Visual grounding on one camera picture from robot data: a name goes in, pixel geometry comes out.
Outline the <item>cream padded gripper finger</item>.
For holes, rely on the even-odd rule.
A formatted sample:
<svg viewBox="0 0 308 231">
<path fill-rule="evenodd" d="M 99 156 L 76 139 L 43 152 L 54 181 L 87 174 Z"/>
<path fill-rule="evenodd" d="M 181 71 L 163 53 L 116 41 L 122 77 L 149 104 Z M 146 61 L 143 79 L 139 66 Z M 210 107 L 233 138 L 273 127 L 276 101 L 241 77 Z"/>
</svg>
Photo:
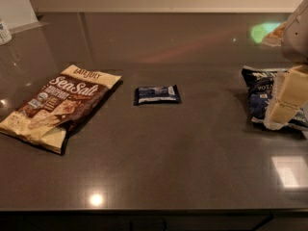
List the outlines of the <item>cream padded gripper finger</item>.
<svg viewBox="0 0 308 231">
<path fill-rule="evenodd" d="M 295 65 L 286 72 L 279 71 L 269 102 L 264 124 L 270 130 L 280 130 L 308 102 L 308 65 Z"/>
</svg>

